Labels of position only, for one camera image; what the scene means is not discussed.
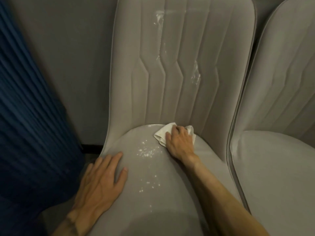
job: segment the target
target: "folded white cloth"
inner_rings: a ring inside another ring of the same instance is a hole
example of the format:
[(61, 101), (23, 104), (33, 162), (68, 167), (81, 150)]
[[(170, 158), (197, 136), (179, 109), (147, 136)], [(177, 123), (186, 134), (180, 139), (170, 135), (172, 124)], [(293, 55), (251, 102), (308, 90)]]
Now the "folded white cloth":
[[(165, 134), (167, 132), (172, 134), (172, 126), (176, 125), (176, 123), (169, 123), (162, 127), (159, 131), (154, 134), (154, 137), (160, 142), (160, 144), (166, 147), (166, 139)], [(192, 135), (192, 143), (195, 144), (196, 135), (194, 134), (194, 128), (192, 126), (187, 126), (185, 129), (188, 131), (188, 134)]]

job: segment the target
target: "person's left hand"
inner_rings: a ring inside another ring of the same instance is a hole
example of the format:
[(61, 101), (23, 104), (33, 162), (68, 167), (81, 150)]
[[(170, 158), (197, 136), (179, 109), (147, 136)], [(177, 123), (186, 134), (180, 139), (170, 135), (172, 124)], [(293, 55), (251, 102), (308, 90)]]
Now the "person's left hand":
[(119, 152), (114, 157), (99, 157), (94, 164), (89, 164), (81, 180), (74, 206), (67, 215), (75, 224), (78, 235), (87, 234), (123, 191), (128, 177), (126, 167), (120, 172), (117, 182), (114, 182), (115, 170), (122, 156), (123, 153)]

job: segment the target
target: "black baseboard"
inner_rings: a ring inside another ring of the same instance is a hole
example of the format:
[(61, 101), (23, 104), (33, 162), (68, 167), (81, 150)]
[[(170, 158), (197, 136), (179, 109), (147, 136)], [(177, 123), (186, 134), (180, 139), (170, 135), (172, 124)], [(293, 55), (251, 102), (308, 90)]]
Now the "black baseboard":
[(85, 145), (82, 144), (82, 153), (83, 154), (100, 154), (102, 151), (102, 145)]

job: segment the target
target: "hand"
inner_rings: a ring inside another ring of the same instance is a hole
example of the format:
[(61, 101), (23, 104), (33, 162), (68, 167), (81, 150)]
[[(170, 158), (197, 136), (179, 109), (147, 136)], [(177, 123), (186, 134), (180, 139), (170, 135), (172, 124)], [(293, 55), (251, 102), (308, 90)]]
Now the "hand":
[(187, 168), (192, 169), (199, 157), (194, 154), (192, 136), (182, 126), (173, 125), (172, 134), (166, 133), (166, 147), (170, 154), (179, 159)]
[(128, 177), (128, 169), (120, 172), (117, 182), (114, 175), (122, 152), (114, 157), (107, 155), (89, 164), (75, 198), (74, 206), (67, 218), (75, 224), (77, 234), (85, 235), (96, 220), (107, 211), (123, 191)]

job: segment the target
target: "leather seat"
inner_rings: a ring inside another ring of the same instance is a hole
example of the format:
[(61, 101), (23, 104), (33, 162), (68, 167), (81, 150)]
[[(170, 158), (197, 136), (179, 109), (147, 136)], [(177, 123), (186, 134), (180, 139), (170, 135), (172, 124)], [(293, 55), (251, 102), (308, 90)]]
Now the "leather seat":
[(90, 235), (209, 230), (183, 169), (153, 137), (162, 125), (151, 124), (193, 125), (196, 153), (240, 199), (226, 153), (255, 21), (251, 0), (119, 0), (101, 156), (123, 151), (129, 179)]
[(231, 141), (249, 209), (270, 235), (315, 232), (314, 13), (315, 0), (286, 0), (269, 18)]

